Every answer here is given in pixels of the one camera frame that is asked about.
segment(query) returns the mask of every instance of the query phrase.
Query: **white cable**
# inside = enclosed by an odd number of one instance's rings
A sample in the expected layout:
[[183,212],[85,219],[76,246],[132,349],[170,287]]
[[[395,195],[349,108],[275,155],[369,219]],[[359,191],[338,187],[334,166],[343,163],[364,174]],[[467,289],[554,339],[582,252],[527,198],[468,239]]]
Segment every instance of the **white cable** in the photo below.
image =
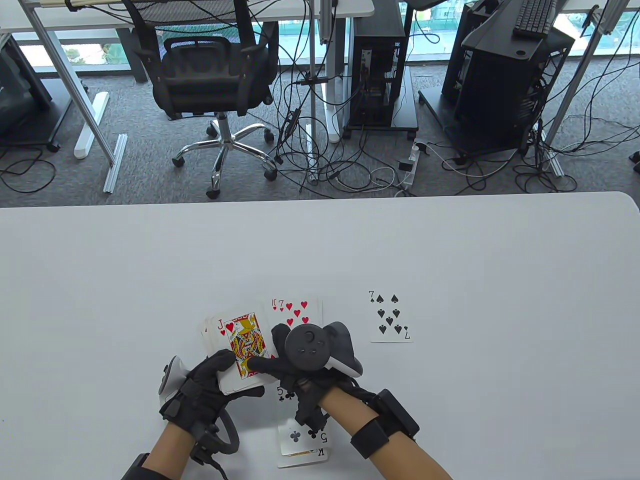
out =
[[494,171],[493,171],[493,172],[491,172],[491,173],[486,173],[485,175],[471,175],[471,174],[469,174],[469,173],[461,172],[461,171],[459,171],[459,170],[455,169],[455,167],[453,167],[453,166],[452,166],[452,165],[451,165],[447,160],[445,160],[444,158],[442,158],[438,152],[436,152],[435,150],[433,150],[433,148],[431,148],[431,145],[429,145],[428,143],[427,143],[426,145],[427,145],[427,147],[429,147],[429,149],[430,149],[433,153],[435,153],[435,154],[438,156],[438,158],[439,158],[440,160],[442,160],[445,164],[447,164],[447,166],[451,169],[451,171],[452,171],[452,172],[456,172],[458,175],[462,175],[463,177],[469,177],[469,178],[471,178],[471,179],[483,179],[483,178],[486,178],[486,177],[490,177],[490,176],[491,176],[491,175],[493,175],[494,173],[499,172],[499,171],[500,171],[500,169],[501,169],[503,166],[507,165],[507,163],[509,163],[509,160],[511,160],[511,158],[513,157],[513,155],[512,155],[511,157],[509,157],[509,159],[508,159],[508,160],[505,160],[505,161],[504,161],[504,163],[502,164],[502,166],[498,167],[496,170],[494,170]]

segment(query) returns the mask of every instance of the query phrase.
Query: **black glove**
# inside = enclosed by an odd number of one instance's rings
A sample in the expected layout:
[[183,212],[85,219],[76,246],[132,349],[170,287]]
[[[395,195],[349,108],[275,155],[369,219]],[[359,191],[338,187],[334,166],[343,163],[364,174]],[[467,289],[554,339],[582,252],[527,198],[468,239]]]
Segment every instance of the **black glove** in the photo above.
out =
[[262,397],[264,387],[255,387],[224,395],[218,386],[217,372],[227,370],[236,360],[231,350],[220,350],[206,358],[187,374],[178,392],[160,409],[165,420],[194,435],[214,424],[227,403],[240,397]]
[[325,369],[314,372],[299,370],[287,358],[284,342],[290,329],[283,323],[271,330],[273,343],[278,351],[278,358],[262,358],[255,356],[247,362],[247,367],[255,372],[266,373],[280,380],[280,385],[289,393],[298,396],[296,421],[306,424],[311,430],[324,428],[328,415],[323,415],[318,403],[331,390],[338,386],[349,390],[355,380],[336,369]]

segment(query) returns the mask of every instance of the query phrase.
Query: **vr controller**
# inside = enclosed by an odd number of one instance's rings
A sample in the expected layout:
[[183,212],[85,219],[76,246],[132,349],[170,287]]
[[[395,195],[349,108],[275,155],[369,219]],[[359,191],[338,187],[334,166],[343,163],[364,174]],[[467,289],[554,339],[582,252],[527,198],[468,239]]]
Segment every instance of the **vr controller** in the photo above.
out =
[[298,325],[289,332],[284,349],[289,361],[300,370],[333,368],[352,378],[362,375],[362,365],[353,354],[351,335],[342,322],[332,322],[324,328]]

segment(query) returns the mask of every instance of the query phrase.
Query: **person's right hand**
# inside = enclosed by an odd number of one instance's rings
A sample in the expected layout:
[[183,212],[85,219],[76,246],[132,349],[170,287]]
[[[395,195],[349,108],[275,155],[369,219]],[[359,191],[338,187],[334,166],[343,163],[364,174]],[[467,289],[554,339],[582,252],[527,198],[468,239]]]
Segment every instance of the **person's right hand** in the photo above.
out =
[[314,372],[303,371],[295,366],[287,358],[284,343],[290,329],[280,323],[273,327],[271,335],[273,343],[278,351],[278,358],[262,358],[255,356],[247,361],[247,367],[259,373],[266,373],[280,380],[280,385],[289,393],[298,396],[298,423],[306,424],[314,430],[324,427],[326,419],[318,403],[334,386],[351,384],[353,379],[336,369],[322,368]]

